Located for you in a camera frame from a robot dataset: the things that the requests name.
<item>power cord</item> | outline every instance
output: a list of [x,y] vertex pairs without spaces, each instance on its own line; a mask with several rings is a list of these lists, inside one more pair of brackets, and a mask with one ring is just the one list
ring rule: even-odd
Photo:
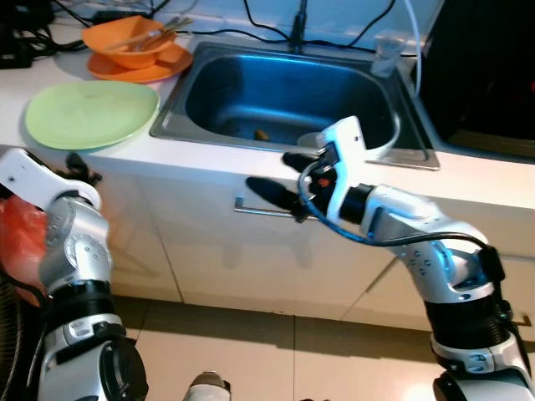
[[286,39],[280,39],[280,40],[271,40],[271,39],[264,39],[260,38],[259,36],[249,33],[246,31],[240,31],[239,29],[219,29],[217,31],[177,31],[177,33],[192,33],[194,35],[218,35],[219,33],[240,33],[242,35],[250,36],[251,38],[255,38],[256,40],[259,40],[260,42],[264,43],[287,43],[288,40]]
[[307,206],[310,213],[318,218],[319,221],[324,223],[330,230],[336,232],[337,234],[340,234],[344,238],[347,238],[348,240],[358,242],[359,244],[369,245],[369,246],[403,246],[403,245],[409,245],[409,244],[415,244],[418,242],[427,242],[427,241],[439,241],[439,240],[462,240],[462,241],[469,241],[477,246],[479,246],[481,249],[487,249],[488,245],[480,240],[479,238],[475,238],[474,236],[470,236],[468,234],[463,234],[460,232],[434,232],[431,234],[418,234],[415,236],[403,236],[400,238],[395,238],[392,240],[384,240],[384,241],[374,241],[369,238],[359,236],[351,231],[347,231],[344,228],[334,224],[332,221],[330,221],[326,215],[324,215],[317,207],[316,205],[310,200],[308,197],[306,190],[305,190],[305,179],[310,175],[310,173],[316,169],[323,169],[325,167],[325,164],[321,161],[314,161],[310,165],[308,165],[303,172],[299,175],[298,178],[298,195],[299,199],[304,203],[305,206]]
[[156,13],[158,13],[163,7],[169,4],[169,1],[170,0],[164,0],[163,2],[158,4],[156,8],[154,8],[154,0],[150,0],[150,5],[151,5],[152,10],[150,11],[149,17],[153,18]]
[[388,14],[390,12],[390,10],[394,7],[394,5],[395,5],[395,0],[390,0],[390,3],[388,5],[388,7],[381,14],[379,14],[377,17],[372,19],[368,23],[368,25],[366,25],[364,27],[364,29],[359,33],[359,35],[355,39],[353,39],[350,43],[346,44],[345,46],[350,48],[355,43],[357,43],[366,34],[366,32],[369,31],[369,29],[371,27],[373,27],[377,22],[379,22],[381,19],[383,19],[386,16],[386,14]]
[[[324,46],[327,48],[359,50],[360,52],[366,52],[366,53],[372,53],[372,54],[377,53],[375,49],[373,48],[361,48],[360,46],[349,46],[347,44],[332,43],[326,40],[305,40],[303,44],[312,44],[316,46]],[[416,54],[401,54],[401,57],[411,58],[411,57],[418,57],[418,56]]]
[[80,17],[77,13],[75,13],[74,11],[71,11],[67,6],[64,6],[59,0],[52,0],[55,4],[57,4],[58,6],[60,6],[68,15],[70,15],[72,18],[74,18],[75,20],[77,20],[79,23],[81,23],[82,25],[84,25],[86,28],[89,28],[91,25],[89,24],[88,21],[86,21],[86,19]]
[[24,291],[30,292],[35,299],[37,299],[37,302],[41,308],[46,308],[48,305],[46,298],[44,297],[41,290],[39,290],[37,287],[32,286],[30,284],[26,284],[25,282],[20,282],[15,277],[10,276],[3,268],[3,265],[0,263],[0,277],[2,277],[6,282],[9,284],[12,284],[15,287],[18,287]]
[[252,15],[251,15],[251,8],[249,8],[249,2],[247,0],[243,0],[243,5],[245,6],[245,11],[247,12],[247,18],[249,18],[249,22],[257,27],[257,28],[263,28],[263,29],[268,29],[270,31],[273,31],[275,33],[278,33],[280,36],[282,36],[283,38],[285,38],[287,41],[290,40],[290,37],[284,33],[283,31],[279,30],[279,29],[276,29],[274,27],[269,27],[268,25],[263,25],[261,23],[256,23],[253,19],[252,19]]
[[87,48],[82,40],[75,40],[70,43],[56,43],[48,27],[24,32],[33,36],[27,36],[23,32],[19,32],[18,40],[30,46],[33,59],[52,56],[58,52],[78,52]]

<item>fan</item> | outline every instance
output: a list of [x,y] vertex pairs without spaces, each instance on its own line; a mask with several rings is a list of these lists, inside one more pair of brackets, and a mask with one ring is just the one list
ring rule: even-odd
[[18,369],[22,362],[23,312],[13,286],[0,278],[0,401],[18,387]]

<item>sink basin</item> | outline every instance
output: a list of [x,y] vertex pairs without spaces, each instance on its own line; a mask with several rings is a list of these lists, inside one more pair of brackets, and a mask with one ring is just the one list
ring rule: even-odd
[[397,73],[369,61],[201,43],[150,133],[156,137],[275,151],[314,152],[299,138],[356,115],[366,147],[395,149],[386,164],[438,168]]

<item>red plastic bag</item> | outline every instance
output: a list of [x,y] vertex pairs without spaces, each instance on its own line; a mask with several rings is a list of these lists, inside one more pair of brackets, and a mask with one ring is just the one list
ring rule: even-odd
[[[46,252],[47,216],[35,206],[12,195],[0,205],[0,261],[11,276],[41,290],[39,263]],[[35,297],[23,289],[18,294],[34,306]]]

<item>robotic arm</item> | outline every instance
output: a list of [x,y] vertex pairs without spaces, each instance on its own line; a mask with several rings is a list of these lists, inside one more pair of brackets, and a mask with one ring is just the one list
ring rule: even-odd
[[[446,369],[434,383],[437,401],[535,401],[527,354],[502,299],[505,278],[496,250],[474,227],[445,216],[430,200],[387,185],[364,185],[355,174],[366,152],[358,120],[323,134],[317,160],[286,154],[299,195],[250,177],[261,197],[290,210],[297,221],[313,214],[338,234],[385,246],[407,266],[432,327],[431,350]],[[314,194],[309,199],[304,188]],[[39,401],[141,401],[145,370],[115,314],[110,292],[108,224],[90,185],[65,180],[23,150],[0,158],[0,184],[48,213],[48,251],[40,277],[48,293]],[[360,225],[362,236],[343,222]],[[230,386],[205,372],[188,401],[227,401]]]
[[[316,160],[283,157],[301,171],[298,195],[263,178],[249,177],[247,185],[299,222],[313,214],[336,233],[385,246],[405,263],[431,323],[431,351],[446,369],[434,383],[438,401],[535,400],[527,353],[502,299],[505,274],[486,237],[423,196],[359,183],[366,149],[355,117],[327,128],[322,139]],[[343,221],[360,225],[362,236],[342,228]]]
[[47,294],[39,401],[141,401],[145,369],[115,314],[108,223],[89,184],[65,180],[20,149],[0,158],[0,185],[48,214],[39,268]]

